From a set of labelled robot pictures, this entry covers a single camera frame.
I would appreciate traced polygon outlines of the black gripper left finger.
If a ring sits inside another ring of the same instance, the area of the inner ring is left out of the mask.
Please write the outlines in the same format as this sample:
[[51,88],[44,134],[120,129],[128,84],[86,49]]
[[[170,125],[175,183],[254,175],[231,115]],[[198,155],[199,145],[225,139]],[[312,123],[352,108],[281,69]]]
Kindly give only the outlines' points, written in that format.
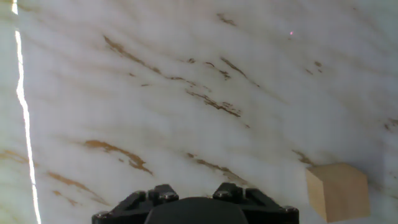
[[153,208],[178,199],[178,194],[169,184],[157,185],[148,191],[138,190],[119,202],[112,210],[94,214],[91,223],[144,224]]

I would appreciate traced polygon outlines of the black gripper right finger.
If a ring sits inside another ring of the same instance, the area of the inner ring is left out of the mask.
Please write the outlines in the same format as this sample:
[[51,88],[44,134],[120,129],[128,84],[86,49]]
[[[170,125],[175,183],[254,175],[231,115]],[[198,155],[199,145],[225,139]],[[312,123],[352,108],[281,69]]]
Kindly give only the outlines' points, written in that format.
[[299,224],[297,208],[280,206],[259,189],[245,189],[223,182],[214,192],[213,199],[237,205],[249,224]]

